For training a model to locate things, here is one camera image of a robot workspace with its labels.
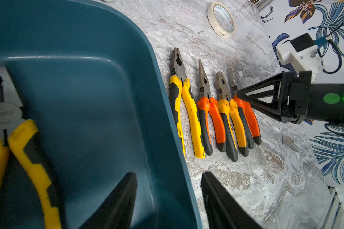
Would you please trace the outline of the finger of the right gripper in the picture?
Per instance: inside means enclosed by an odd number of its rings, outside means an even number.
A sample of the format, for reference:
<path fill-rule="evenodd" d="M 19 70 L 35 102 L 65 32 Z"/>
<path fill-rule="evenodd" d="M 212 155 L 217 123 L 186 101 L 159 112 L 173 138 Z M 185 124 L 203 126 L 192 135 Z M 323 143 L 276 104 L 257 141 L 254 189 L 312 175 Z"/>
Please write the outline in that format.
<path fill-rule="evenodd" d="M 283 101 L 283 74 L 279 73 L 254 85 L 243 87 L 237 79 L 238 97 L 250 103 L 252 108 L 281 121 Z"/>

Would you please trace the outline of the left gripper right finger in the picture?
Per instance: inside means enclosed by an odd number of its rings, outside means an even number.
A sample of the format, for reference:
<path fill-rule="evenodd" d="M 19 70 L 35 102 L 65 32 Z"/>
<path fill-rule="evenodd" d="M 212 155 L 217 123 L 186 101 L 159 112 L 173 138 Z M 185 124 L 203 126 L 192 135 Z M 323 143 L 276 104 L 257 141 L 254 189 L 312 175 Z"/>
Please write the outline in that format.
<path fill-rule="evenodd" d="M 202 174 L 201 190 L 209 228 L 261 228 L 261 226 L 241 208 L 226 188 L 210 171 L 206 171 Z"/>

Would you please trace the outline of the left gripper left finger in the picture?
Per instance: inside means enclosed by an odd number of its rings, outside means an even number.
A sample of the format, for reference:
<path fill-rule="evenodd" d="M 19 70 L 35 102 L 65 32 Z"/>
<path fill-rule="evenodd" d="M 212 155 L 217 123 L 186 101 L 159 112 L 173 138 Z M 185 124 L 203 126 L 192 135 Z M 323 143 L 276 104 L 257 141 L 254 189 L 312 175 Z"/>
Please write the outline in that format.
<path fill-rule="evenodd" d="M 82 229 L 129 229 L 137 193 L 137 176 L 128 172 Z"/>

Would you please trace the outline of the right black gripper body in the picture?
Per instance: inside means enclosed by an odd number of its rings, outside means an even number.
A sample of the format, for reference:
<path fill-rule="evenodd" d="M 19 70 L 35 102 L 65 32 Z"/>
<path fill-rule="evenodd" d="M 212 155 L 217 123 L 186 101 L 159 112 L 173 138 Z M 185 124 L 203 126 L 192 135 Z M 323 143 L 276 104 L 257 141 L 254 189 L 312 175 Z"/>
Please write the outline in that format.
<path fill-rule="evenodd" d="M 344 125 L 344 84 L 311 84 L 309 73 L 283 72 L 286 91 L 281 121 L 299 124 L 305 119 Z"/>

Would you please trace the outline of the yellow black large pliers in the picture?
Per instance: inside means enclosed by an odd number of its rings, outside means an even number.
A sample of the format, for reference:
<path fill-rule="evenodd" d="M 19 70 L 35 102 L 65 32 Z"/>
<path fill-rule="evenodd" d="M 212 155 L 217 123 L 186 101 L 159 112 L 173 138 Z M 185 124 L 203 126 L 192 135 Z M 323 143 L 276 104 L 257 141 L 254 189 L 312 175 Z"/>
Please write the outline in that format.
<path fill-rule="evenodd" d="M 216 73 L 218 110 L 226 132 L 226 152 L 231 161 L 237 162 L 239 153 L 248 156 L 247 137 L 242 123 L 238 104 L 231 98 L 228 83 L 222 72 Z"/>

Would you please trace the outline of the orange black needle pliers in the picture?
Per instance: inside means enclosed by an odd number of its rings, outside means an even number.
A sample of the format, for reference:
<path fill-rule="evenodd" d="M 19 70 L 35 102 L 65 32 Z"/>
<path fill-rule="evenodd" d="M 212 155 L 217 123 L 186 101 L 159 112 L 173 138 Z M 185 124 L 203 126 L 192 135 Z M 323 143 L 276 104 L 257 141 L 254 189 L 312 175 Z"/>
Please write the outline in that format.
<path fill-rule="evenodd" d="M 198 72 L 200 87 L 200 99 L 197 102 L 198 116 L 201 123 L 205 154 L 210 156 L 213 153 L 213 148 L 208 127 L 208 117 L 212 118 L 217 146 L 221 152 L 226 150 L 226 131 L 218 110 L 218 101 L 211 96 L 209 80 L 200 59 L 198 60 Z"/>

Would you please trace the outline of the yellow black pliers small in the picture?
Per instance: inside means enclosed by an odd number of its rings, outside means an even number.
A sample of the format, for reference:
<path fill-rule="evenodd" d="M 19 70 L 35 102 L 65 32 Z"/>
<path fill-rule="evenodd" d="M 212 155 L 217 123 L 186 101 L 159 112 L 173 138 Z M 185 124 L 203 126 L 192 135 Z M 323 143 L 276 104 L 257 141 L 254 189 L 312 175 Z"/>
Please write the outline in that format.
<path fill-rule="evenodd" d="M 22 100 L 5 65 L 0 65 L 0 191 L 10 154 L 27 173 L 40 199 L 45 228 L 63 229 L 63 202 L 54 170 L 40 146 L 32 119 L 24 119 Z"/>

